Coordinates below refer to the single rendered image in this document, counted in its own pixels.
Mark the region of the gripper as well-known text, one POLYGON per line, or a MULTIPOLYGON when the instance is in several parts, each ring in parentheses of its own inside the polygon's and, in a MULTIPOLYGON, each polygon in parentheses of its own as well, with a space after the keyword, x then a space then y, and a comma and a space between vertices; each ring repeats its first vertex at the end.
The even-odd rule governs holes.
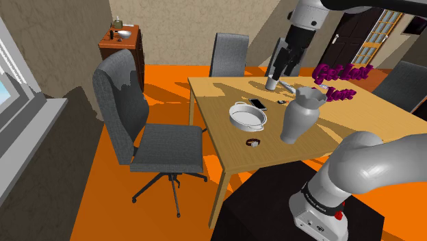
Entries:
POLYGON ((287 77, 297 77, 300 71, 300 60, 302 54, 310 45, 315 30, 303 29, 295 25, 291 25, 286 35, 285 42, 287 48, 282 47, 276 56, 274 62, 274 80, 278 80, 283 75, 287 77))

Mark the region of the grey dining chair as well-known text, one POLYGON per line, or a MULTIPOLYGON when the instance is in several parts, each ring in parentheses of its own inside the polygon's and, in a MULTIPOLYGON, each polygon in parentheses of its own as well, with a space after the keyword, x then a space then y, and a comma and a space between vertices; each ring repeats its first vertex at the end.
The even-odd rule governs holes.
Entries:
POLYGON ((209 76, 243 77, 248 44, 249 36, 217 33, 214 40, 209 76))
POLYGON ((425 66, 400 61, 372 93, 427 120, 427 67, 425 66))
MULTIPOLYGON (((277 57, 277 55, 278 55, 278 53, 282 47, 285 47, 285 48, 287 47, 287 43, 285 42, 285 38, 279 38, 277 40, 276 46, 274 48, 274 51, 273 51, 272 56, 270 58, 270 62, 268 64, 268 68, 267 68, 266 73, 265 73, 266 77, 268 75, 272 75, 274 73, 274 69, 275 69, 274 62, 275 62, 276 57, 277 57)), ((289 75, 285 74, 285 69, 284 69, 281 73, 281 77, 284 77, 284 76, 298 77, 299 73, 300 73, 300 64, 297 64, 297 65, 295 65, 295 67, 293 68, 292 72, 289 75)))

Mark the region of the grey remote control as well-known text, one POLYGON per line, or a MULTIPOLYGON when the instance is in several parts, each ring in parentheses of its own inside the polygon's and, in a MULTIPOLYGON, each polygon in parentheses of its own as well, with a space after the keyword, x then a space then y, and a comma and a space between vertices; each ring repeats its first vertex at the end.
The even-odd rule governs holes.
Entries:
POLYGON ((286 88, 288 91, 290 91, 292 94, 295 94, 296 93, 296 89, 295 88, 293 88, 292 86, 290 86, 288 83, 286 83, 286 82, 284 82, 284 81, 279 81, 279 83, 284 87, 284 88, 286 88))

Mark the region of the white cup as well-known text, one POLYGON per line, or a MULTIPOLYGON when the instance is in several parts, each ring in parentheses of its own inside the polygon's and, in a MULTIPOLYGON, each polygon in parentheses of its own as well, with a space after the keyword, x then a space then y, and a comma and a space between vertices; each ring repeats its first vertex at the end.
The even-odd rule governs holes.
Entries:
POLYGON ((267 90, 275 90, 276 85, 278 84, 278 80, 273 79, 273 75, 268 75, 267 82, 265 88, 267 90))

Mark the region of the purple lettering decoration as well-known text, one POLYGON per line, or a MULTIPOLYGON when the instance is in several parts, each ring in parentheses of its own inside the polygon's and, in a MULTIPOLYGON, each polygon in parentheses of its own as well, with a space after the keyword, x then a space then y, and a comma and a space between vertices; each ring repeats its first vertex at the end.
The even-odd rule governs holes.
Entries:
MULTIPOLYGON (((351 79, 361 80, 367 79, 368 73, 373 69, 373 66, 368 64, 366 67, 355 68, 353 64, 347 64, 342 66, 338 64, 335 68, 331 68, 327 64, 319 64, 315 70, 312 72, 312 78, 314 83, 317 85, 322 85, 324 81, 331 80, 344 80, 348 81, 351 79)), ((338 101, 338 100, 351 100, 356 94, 356 90, 353 89, 343 89, 337 90, 334 87, 329 86, 326 97, 327 101, 338 101)))

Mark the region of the grey vase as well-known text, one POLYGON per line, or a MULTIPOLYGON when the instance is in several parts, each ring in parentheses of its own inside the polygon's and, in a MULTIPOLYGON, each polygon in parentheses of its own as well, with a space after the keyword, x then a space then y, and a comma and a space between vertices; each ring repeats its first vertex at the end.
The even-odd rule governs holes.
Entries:
POLYGON ((298 88, 296 98, 288 104, 284 113, 281 140, 287 144, 294 144, 315 124, 320 115, 319 108, 326 100, 326 95, 318 89, 298 88))

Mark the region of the white round pan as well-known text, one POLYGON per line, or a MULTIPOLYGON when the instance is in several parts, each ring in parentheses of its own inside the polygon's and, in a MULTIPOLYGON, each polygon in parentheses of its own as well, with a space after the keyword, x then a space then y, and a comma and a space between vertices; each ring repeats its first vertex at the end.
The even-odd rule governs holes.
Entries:
POLYGON ((229 119, 233 126, 247 132, 262 131, 267 122, 262 110, 242 101, 229 108, 229 119))

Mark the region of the dark door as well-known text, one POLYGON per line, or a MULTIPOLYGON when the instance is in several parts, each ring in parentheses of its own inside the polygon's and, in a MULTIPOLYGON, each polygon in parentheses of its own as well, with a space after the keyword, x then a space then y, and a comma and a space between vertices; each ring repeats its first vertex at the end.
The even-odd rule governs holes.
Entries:
POLYGON ((358 14, 344 13, 319 64, 335 68, 337 64, 351 63, 382 13, 382 8, 370 8, 358 14))

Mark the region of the glazed wooden door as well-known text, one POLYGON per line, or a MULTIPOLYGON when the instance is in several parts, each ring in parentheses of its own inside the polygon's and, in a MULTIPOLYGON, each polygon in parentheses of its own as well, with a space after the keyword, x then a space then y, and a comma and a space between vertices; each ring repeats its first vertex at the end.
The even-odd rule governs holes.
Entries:
POLYGON ((366 67, 372 61, 403 15, 393 10, 383 11, 352 60, 356 68, 366 67))

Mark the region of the wooden table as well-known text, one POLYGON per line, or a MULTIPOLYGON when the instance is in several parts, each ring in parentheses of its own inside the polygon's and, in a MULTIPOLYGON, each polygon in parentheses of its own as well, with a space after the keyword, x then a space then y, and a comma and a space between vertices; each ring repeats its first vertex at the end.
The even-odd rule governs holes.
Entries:
POLYGON ((327 102, 320 107, 317 123, 295 144, 280 139, 285 105, 279 100, 295 98, 284 87, 266 90, 266 77, 190 77, 190 109, 198 108, 222 166, 209 228, 216 226, 232 175, 298 160, 331 154, 343 138, 355 131, 370 131, 383 142, 411 134, 427 133, 427 121, 416 117, 349 81, 338 81, 339 89, 356 90, 351 100, 327 102), (229 120, 229 108, 238 101, 259 99, 266 107, 267 123, 262 131, 245 132, 229 120), (257 147, 246 145, 257 138, 257 147))

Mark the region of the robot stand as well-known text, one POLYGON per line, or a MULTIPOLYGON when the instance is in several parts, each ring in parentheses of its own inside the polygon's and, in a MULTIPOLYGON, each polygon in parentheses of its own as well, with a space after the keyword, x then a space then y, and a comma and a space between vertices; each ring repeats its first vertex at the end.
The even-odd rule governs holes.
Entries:
POLYGON ((314 174, 301 161, 260 168, 224 201, 211 241, 316 241, 289 209, 290 196, 314 174))

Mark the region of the grey office chair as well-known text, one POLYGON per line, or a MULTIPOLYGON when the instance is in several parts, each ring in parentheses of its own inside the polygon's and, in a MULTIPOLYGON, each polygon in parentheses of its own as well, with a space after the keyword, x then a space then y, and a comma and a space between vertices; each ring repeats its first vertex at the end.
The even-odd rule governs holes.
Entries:
POLYGON ((148 123, 149 105, 141 91, 133 54, 122 49, 95 69, 92 84, 119 164, 132 172, 155 173, 143 190, 166 176, 177 189, 178 175, 203 175, 204 129, 193 125, 148 123))

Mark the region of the window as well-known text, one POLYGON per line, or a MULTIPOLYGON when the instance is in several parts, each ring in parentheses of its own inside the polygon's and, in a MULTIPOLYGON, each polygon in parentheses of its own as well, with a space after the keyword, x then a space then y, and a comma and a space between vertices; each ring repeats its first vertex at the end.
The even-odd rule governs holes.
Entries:
POLYGON ((0 206, 26 169, 68 99, 41 91, 0 18, 0 206))

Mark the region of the dark wall picture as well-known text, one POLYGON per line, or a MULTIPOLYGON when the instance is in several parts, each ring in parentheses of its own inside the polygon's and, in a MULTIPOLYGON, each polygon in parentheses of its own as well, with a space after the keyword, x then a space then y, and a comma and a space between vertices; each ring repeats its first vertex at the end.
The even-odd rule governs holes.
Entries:
POLYGON ((411 22, 405 27, 403 34, 420 35, 427 27, 427 20, 414 16, 411 22))

